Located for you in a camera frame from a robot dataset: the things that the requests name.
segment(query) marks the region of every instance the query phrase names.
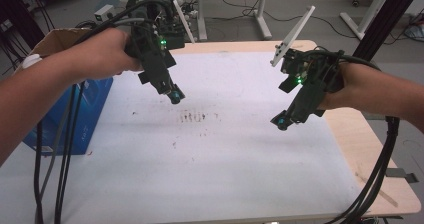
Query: wire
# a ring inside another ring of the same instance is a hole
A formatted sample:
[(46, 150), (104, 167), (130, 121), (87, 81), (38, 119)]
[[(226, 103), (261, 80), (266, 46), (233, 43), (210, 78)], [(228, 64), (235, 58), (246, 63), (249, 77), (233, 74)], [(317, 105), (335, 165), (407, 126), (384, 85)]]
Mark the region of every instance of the wire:
[(40, 197), (40, 164), (41, 164), (41, 148), (43, 139), (43, 124), (40, 121), (37, 124), (37, 145), (35, 150), (35, 168), (34, 168), (34, 196), (37, 204), (37, 223), (43, 224), (43, 205)]
[(335, 223), (343, 218), (344, 220), (341, 223), (354, 223), (365, 214), (377, 197), (396, 143), (400, 119), (397, 117), (386, 117), (386, 121), (388, 125), (387, 139), (365, 187), (345, 212), (330, 222), (326, 222), (326, 224)]
[[(90, 37), (102, 32), (103, 30), (107, 29), (108, 27), (113, 27), (116, 25), (121, 24), (128, 24), (131, 22), (153, 22), (152, 20), (146, 20), (144, 18), (126, 18), (122, 19), (127, 14), (133, 12), (137, 8), (146, 5), (146, 4), (159, 4), (162, 5), (165, 9), (166, 15), (168, 20), (173, 20), (173, 10), (170, 7), (170, 3), (159, 1), (159, 0), (144, 0), (138, 2), (136, 5), (126, 9), (125, 11), (117, 14), (115, 17), (109, 19), (108, 21), (103, 22), (96, 28), (92, 29), (88, 33), (84, 34), (81, 38), (79, 38), (74, 45), (77, 45), (81, 42), (84, 42), (85, 40), (89, 39)], [(79, 108), (81, 105), (81, 99), (82, 94), (84, 91), (85, 82), (80, 83), (79, 87), (79, 94), (78, 99), (76, 101), (76, 107), (75, 111), (73, 111), (73, 105), (74, 105), (74, 96), (76, 93), (77, 85), (72, 86), (71, 90), (71, 97), (70, 97), (70, 107), (68, 111), (68, 120), (67, 120), (67, 127), (66, 127), (66, 134), (65, 134), (65, 144), (64, 144), (64, 151), (63, 151), (63, 159), (62, 159), (62, 165), (60, 169), (60, 176), (59, 176), (59, 183), (57, 188), (57, 195), (56, 195), (56, 205), (55, 205), (55, 217), (54, 217), (54, 223), (60, 224), (61, 222), (61, 215), (62, 215), (62, 206), (63, 206), (63, 199), (65, 196), (65, 189), (66, 189), (66, 183), (68, 179), (68, 173), (69, 173), (69, 166), (70, 166), (70, 160), (71, 160), (71, 154), (72, 154), (72, 146), (74, 142), (74, 136), (75, 136), (75, 129), (79, 114)]]
[[(227, 4), (227, 5), (230, 5), (230, 6), (235, 6), (235, 7), (247, 7), (247, 8), (249, 8), (249, 9), (245, 9), (245, 10), (243, 10), (242, 11), (242, 15), (241, 16), (236, 16), (236, 17), (231, 17), (231, 18), (213, 18), (213, 19), (218, 19), (218, 20), (234, 20), (234, 19), (237, 19), (237, 18), (241, 18), (241, 17), (245, 17), (245, 16), (250, 16), (250, 13), (255, 9), (255, 6), (257, 5), (257, 3), (259, 2), (259, 0), (256, 0), (256, 2), (255, 2), (255, 4), (253, 5), (253, 6), (247, 6), (247, 5), (237, 5), (237, 4), (233, 4), (233, 3), (229, 3), (228, 1), (226, 1), (226, 0), (222, 0), (225, 4)], [(296, 16), (296, 17), (292, 17), (292, 18), (289, 18), (289, 19), (278, 19), (278, 18), (276, 18), (276, 17), (274, 17), (274, 16), (272, 16), (270, 13), (268, 13), (267, 11), (264, 11), (264, 13), (265, 14), (267, 14), (269, 17), (271, 17), (273, 20), (275, 20), (275, 21), (280, 21), (280, 22), (286, 22), (286, 21), (292, 21), (292, 20), (295, 20), (295, 19), (297, 19), (297, 18), (301, 18), (302, 16)], [(329, 21), (327, 21), (327, 20), (325, 20), (325, 19), (323, 19), (323, 18), (320, 18), (320, 17), (316, 17), (316, 16), (311, 16), (311, 18), (315, 18), (315, 19), (318, 19), (318, 20), (320, 20), (320, 21), (323, 21), (323, 22), (325, 22), (325, 23), (327, 23), (332, 29), (333, 29), (333, 31), (334, 32), (336, 32), (338, 35), (340, 35), (340, 36), (343, 36), (343, 37), (346, 37), (346, 38), (355, 38), (356, 39), (356, 37), (355, 36), (349, 36), (349, 35), (345, 35), (345, 34), (343, 34), (343, 33), (341, 33), (341, 32), (339, 32), (334, 26), (333, 26), (333, 24), (331, 24)]]

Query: cable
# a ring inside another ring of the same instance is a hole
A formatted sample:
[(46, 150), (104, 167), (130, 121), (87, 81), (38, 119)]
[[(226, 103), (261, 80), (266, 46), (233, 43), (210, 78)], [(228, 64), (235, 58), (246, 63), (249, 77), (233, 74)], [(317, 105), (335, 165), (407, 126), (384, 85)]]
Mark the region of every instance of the cable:
[(41, 164), (41, 148), (43, 139), (43, 125), (40, 121), (37, 125), (37, 145), (35, 150), (35, 168), (34, 168), (34, 196), (37, 204), (37, 223), (43, 224), (43, 205), (40, 197), (40, 164)]
[(397, 117), (386, 117), (386, 121), (388, 125), (387, 139), (377, 160), (377, 163), (364, 188), (362, 189), (357, 199), (345, 212), (330, 222), (326, 222), (326, 224), (335, 223), (343, 218), (345, 218), (345, 220), (343, 220), (341, 223), (353, 223), (370, 208), (375, 198), (377, 197), (396, 143), (400, 119)]
[[(119, 14), (117, 14), (115, 17), (109, 19), (108, 21), (103, 22), (102, 24), (100, 24), (96, 28), (94, 28), (91, 31), (89, 31), (88, 33), (84, 34), (81, 38), (79, 38), (74, 43), (74, 45), (77, 45), (81, 42), (84, 42), (85, 40), (89, 39), (91, 36), (94, 36), (94, 35), (102, 32), (103, 30), (107, 29), (108, 27), (114, 27), (114, 26), (121, 25), (121, 24), (128, 24), (128, 23), (131, 23), (131, 22), (139, 22), (139, 21), (153, 22), (152, 20), (146, 20), (144, 18), (141, 18), (141, 19), (140, 18), (122, 19), (124, 16), (133, 12), (137, 8), (139, 8), (143, 5), (146, 5), (146, 4), (151, 4), (151, 3), (162, 5), (165, 9), (168, 20), (173, 20), (173, 18), (174, 18), (173, 17), (173, 11), (170, 8), (170, 3), (168, 4), (167, 2), (158, 1), (158, 0), (144, 0), (144, 1), (138, 2), (136, 5), (126, 9), (125, 11), (123, 11)], [(72, 154), (72, 145), (73, 145), (73, 141), (74, 141), (73, 138), (75, 136), (75, 129), (76, 129), (76, 124), (77, 124), (77, 119), (78, 119), (78, 114), (79, 114), (79, 108), (80, 108), (80, 105), (81, 105), (82, 94), (83, 94), (83, 91), (84, 91), (84, 86), (85, 86), (85, 82), (82, 82), (82, 83), (79, 84), (80, 89), (79, 89), (78, 99), (76, 101), (75, 112), (73, 112), (73, 105), (74, 105), (74, 96), (75, 96), (75, 93), (76, 93), (77, 85), (73, 85), (72, 90), (71, 90), (70, 108), (69, 108), (69, 111), (67, 113), (68, 114), (68, 120), (67, 120), (66, 134), (65, 134), (63, 159), (62, 159), (62, 165), (61, 165), (59, 183), (58, 183), (57, 195), (56, 195), (55, 217), (54, 217), (54, 223), (55, 224), (60, 224), (60, 222), (61, 222), (63, 199), (64, 199), (64, 196), (65, 196), (65, 189), (66, 189), (66, 183), (67, 183), (69, 166), (70, 166), (70, 159), (71, 159), (71, 154)]]
[(409, 24), (408, 24), (408, 26), (406, 26), (403, 30), (402, 30), (402, 32), (398, 35), (398, 37), (394, 37), (393, 36), (393, 34), (392, 33), (390, 33), (390, 36), (394, 39), (392, 42), (389, 42), (389, 43), (383, 43), (384, 45), (392, 45), (392, 44), (394, 44), (395, 42), (397, 42), (397, 41), (401, 41), (401, 40), (407, 40), (407, 39), (411, 39), (411, 40), (414, 40), (414, 41), (419, 41), (419, 42), (424, 42), (424, 37), (411, 37), (411, 36), (408, 36), (408, 34), (406, 33), (406, 30), (408, 29), (408, 28), (410, 28), (411, 26), (413, 26), (414, 25), (414, 23), (417, 21), (417, 19), (422, 15), (422, 13), (423, 13), (423, 11), (424, 11), (424, 8), (418, 13), (418, 15), (417, 16), (415, 16), (415, 18), (413, 18), (413, 19), (411, 19), (410, 21), (409, 21)]
[[(259, 0), (257, 0), (256, 2), (255, 2), (255, 4), (253, 5), (253, 6), (247, 6), (247, 5), (237, 5), (237, 4), (232, 4), (232, 3), (229, 3), (229, 2), (227, 2), (226, 0), (222, 0), (225, 4), (227, 4), (227, 5), (230, 5), (230, 6), (235, 6), (235, 7), (248, 7), (249, 9), (245, 9), (245, 10), (243, 10), (242, 11), (242, 15), (241, 16), (236, 16), (236, 17), (231, 17), (231, 18), (213, 18), (213, 19), (218, 19), (218, 20), (234, 20), (234, 19), (237, 19), (237, 18), (241, 18), (241, 17), (245, 17), (245, 16), (250, 16), (250, 13), (254, 10), (254, 8), (255, 8), (255, 6), (256, 6), (256, 4), (258, 3), (258, 1)], [(271, 14), (269, 14), (268, 12), (266, 12), (266, 11), (264, 11), (264, 13), (265, 14), (267, 14), (269, 17), (271, 17), (273, 20), (275, 20), (275, 21), (280, 21), (280, 22), (286, 22), (286, 21), (292, 21), (292, 20), (294, 20), (294, 19), (297, 19), (297, 18), (301, 18), (302, 16), (296, 16), (296, 17), (292, 17), (292, 18), (289, 18), (289, 19), (278, 19), (278, 18), (276, 18), (276, 17), (274, 17), (274, 16), (272, 16)], [(333, 24), (331, 24), (329, 21), (327, 21), (327, 20), (325, 20), (325, 19), (323, 19), (323, 18), (320, 18), (320, 17), (316, 17), (316, 16), (311, 16), (311, 18), (315, 18), (315, 19), (318, 19), (318, 20), (321, 20), (321, 21), (323, 21), (323, 22), (325, 22), (325, 23), (327, 23), (328, 25), (330, 25), (330, 27), (333, 29), (333, 31), (334, 32), (336, 32), (338, 35), (340, 35), (340, 36), (343, 36), (343, 37), (346, 37), (346, 38), (355, 38), (356, 39), (356, 37), (355, 36), (348, 36), (348, 35), (345, 35), (345, 34), (343, 34), (343, 33), (341, 33), (341, 32), (339, 32), (334, 26), (333, 26)]]
[(44, 5), (41, 3), (41, 1), (40, 0), (34, 0), (34, 1), (37, 3), (38, 7), (41, 9), (41, 14), (43, 15), (44, 21), (46, 22), (47, 30), (51, 31), (51, 29), (55, 29), (55, 26), (49, 14), (47, 13), (47, 10), (44, 8)]

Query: hand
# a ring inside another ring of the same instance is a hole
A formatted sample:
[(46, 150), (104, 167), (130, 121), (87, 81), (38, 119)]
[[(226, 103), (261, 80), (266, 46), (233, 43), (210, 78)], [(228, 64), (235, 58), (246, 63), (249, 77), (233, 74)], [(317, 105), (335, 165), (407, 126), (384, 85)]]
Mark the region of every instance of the hand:
[(361, 64), (341, 64), (341, 73), (344, 88), (327, 93), (318, 109), (352, 107), (400, 117), (424, 133), (424, 86)]
[(327, 93), (319, 109), (352, 107), (370, 113), (384, 112), (387, 86), (382, 83), (392, 83), (390, 76), (356, 63), (342, 63), (340, 70), (344, 88), (336, 93)]
[(123, 71), (142, 71), (141, 63), (124, 52), (128, 41), (127, 33), (110, 28), (64, 51), (62, 55), (73, 60), (76, 82), (103, 79)]

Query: forearm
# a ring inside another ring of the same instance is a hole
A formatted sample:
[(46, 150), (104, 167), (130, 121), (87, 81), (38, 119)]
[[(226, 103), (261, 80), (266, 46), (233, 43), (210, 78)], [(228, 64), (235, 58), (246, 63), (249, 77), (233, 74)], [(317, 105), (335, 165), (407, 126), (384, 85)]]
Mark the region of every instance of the forearm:
[(393, 90), (395, 93), (387, 105), (393, 102), (393, 116), (410, 122), (424, 133), (424, 86), (403, 79), (397, 81), (399, 86)]
[(404, 119), (424, 133), (424, 86), (386, 73), (363, 75), (354, 108)]
[(79, 78), (69, 53), (50, 56), (4, 80), (0, 85), (0, 165)]

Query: equipment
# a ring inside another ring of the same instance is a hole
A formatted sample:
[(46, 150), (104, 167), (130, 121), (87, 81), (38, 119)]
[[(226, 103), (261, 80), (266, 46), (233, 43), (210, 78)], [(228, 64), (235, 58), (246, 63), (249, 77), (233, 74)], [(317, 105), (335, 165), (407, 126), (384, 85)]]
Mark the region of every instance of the equipment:
[(355, 62), (378, 69), (375, 65), (352, 56), (344, 55), (344, 51), (329, 52), (327, 50), (312, 50), (307, 52), (291, 49), (293, 41), (305, 26), (314, 6), (308, 7), (306, 13), (296, 26), (276, 46), (272, 66), (283, 59), (281, 72), (289, 76), (279, 88), (286, 93), (291, 92), (297, 85), (302, 84), (293, 102), (287, 110), (272, 118), (271, 122), (280, 130), (287, 130), (293, 123), (305, 123), (310, 114), (322, 116), (323, 110), (317, 110), (326, 92), (336, 92), (343, 88), (343, 77), (340, 74), (340, 62)]
[[(127, 8), (139, 1), (129, 0)], [(125, 51), (141, 61), (144, 68), (139, 74), (141, 83), (150, 82), (159, 94), (166, 94), (172, 104), (178, 104), (185, 95), (173, 83), (167, 68), (176, 64), (169, 50), (185, 46), (185, 29), (172, 7), (172, 0), (151, 0), (130, 13), (134, 20), (145, 21), (131, 27), (131, 42)]]

